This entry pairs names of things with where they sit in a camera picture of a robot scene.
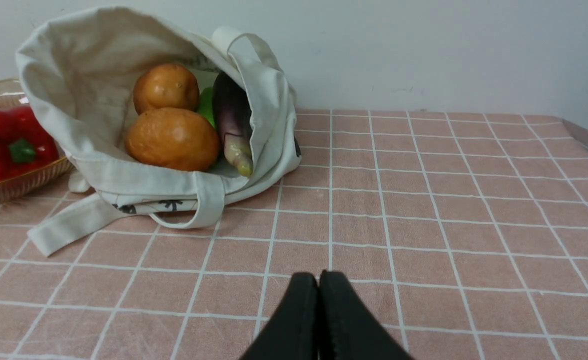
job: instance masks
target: fake vegetable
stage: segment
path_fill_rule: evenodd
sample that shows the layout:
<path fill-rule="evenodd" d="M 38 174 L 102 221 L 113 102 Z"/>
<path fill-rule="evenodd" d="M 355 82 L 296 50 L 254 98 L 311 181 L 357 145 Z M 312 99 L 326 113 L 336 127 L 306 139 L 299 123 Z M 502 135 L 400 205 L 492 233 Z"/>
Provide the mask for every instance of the fake vegetable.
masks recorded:
<path fill-rule="evenodd" d="M 212 109 L 225 159 L 239 174 L 251 177 L 254 172 L 250 148 L 252 110 L 246 92 L 225 72 L 214 81 Z"/>
<path fill-rule="evenodd" d="M 216 130 L 196 112 L 163 107 L 143 112 L 125 138 L 125 150 L 150 166 L 207 171 L 219 157 Z"/>
<path fill-rule="evenodd" d="M 214 109 L 212 109 L 213 95 L 214 89 L 211 86 L 203 89 L 203 91 L 200 92 L 200 98 L 198 98 L 198 110 L 196 112 L 207 119 L 214 129 L 216 129 L 216 123 L 214 123 Z"/>
<path fill-rule="evenodd" d="M 38 123 L 29 105 L 0 110 L 0 182 L 58 159 L 56 142 Z"/>
<path fill-rule="evenodd" d="M 133 91 L 137 114 L 161 108 L 196 111 L 199 84 L 196 76 L 177 63 L 164 63 L 141 75 Z"/>

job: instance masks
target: grid pattern tablecloth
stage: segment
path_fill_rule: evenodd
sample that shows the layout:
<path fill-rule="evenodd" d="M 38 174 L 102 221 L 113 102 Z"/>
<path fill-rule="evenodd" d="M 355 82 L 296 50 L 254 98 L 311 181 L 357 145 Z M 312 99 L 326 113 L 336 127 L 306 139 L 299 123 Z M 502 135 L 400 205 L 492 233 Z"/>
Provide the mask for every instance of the grid pattern tablecloth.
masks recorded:
<path fill-rule="evenodd" d="M 44 258 L 26 232 L 82 195 L 0 206 L 0 358 L 234 359 L 291 273 L 333 269 L 418 360 L 588 360 L 588 152 L 559 119 L 297 128 L 301 167 L 212 228 L 135 216 Z"/>

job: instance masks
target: canvas tote bag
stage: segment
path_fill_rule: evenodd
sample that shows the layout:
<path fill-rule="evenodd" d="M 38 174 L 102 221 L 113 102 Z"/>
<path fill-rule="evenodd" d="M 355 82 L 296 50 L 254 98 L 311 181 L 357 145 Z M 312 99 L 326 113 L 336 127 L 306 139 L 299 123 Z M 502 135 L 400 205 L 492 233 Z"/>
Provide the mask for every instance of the canvas tote bag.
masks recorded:
<path fill-rule="evenodd" d="M 256 55 L 232 50 L 242 39 Z M 41 25 L 15 57 L 38 122 L 77 170 L 70 191 L 95 189 L 28 232 L 45 256 L 132 215 L 149 215 L 167 228 L 211 226 L 225 205 L 265 191 L 301 162 L 294 139 L 296 93 L 255 34 L 221 27 L 208 39 L 129 7 L 104 6 Z M 251 178 L 224 160 L 208 172 L 178 171 L 142 164 L 124 151 L 124 130 L 137 118 L 134 83 L 148 69 L 173 61 L 192 70 L 201 89 L 221 71 L 245 89 L 252 109 Z M 188 210 L 195 213 L 185 223 L 158 215 Z"/>

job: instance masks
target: purple eggplant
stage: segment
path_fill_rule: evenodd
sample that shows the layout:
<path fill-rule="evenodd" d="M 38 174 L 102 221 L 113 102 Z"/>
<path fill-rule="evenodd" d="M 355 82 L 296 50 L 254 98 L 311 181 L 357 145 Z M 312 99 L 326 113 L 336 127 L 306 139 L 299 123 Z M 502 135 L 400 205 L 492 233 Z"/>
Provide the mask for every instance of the purple eggplant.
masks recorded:
<path fill-rule="evenodd" d="M 254 172 L 254 164 L 250 148 L 252 110 L 248 94 L 225 72 L 216 76 L 213 88 L 212 112 L 223 144 L 223 155 L 239 174 L 249 178 Z"/>

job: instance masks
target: bag strap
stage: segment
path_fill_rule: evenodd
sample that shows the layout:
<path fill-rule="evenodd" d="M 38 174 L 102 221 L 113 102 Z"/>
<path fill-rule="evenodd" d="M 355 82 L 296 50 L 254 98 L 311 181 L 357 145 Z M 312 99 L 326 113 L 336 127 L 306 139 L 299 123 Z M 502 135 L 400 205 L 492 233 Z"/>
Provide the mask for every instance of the bag strap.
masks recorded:
<path fill-rule="evenodd" d="M 74 169 L 72 173 L 69 174 L 67 187 L 72 193 L 84 193 L 89 191 L 91 186 L 88 180 L 83 177 L 83 174 L 77 169 Z"/>
<path fill-rule="evenodd" d="M 262 64 L 276 71 L 280 71 L 281 73 L 285 73 L 279 65 L 279 61 L 276 59 L 276 55 L 274 54 L 274 51 L 272 51 L 272 48 L 257 34 L 253 34 L 252 32 L 241 32 L 241 30 L 230 26 L 221 26 L 214 30 L 211 43 L 216 50 L 224 55 L 224 57 L 230 57 L 230 48 L 232 48 L 232 45 L 240 39 L 248 39 L 250 41 L 250 44 L 252 44 L 252 47 L 256 52 L 256 56 L 258 56 L 258 59 Z M 289 92 L 292 95 L 294 102 L 296 102 L 297 94 L 292 86 L 289 87 Z"/>
<path fill-rule="evenodd" d="M 225 207 L 225 186 L 219 175 L 193 171 L 192 177 L 196 184 L 196 213 L 187 222 L 168 222 L 156 213 L 149 216 L 161 226 L 170 229 L 207 228 L 216 224 L 223 215 Z"/>
<path fill-rule="evenodd" d="M 27 236 L 43 255 L 50 256 L 67 244 L 132 215 L 115 209 L 93 193 L 31 228 Z"/>

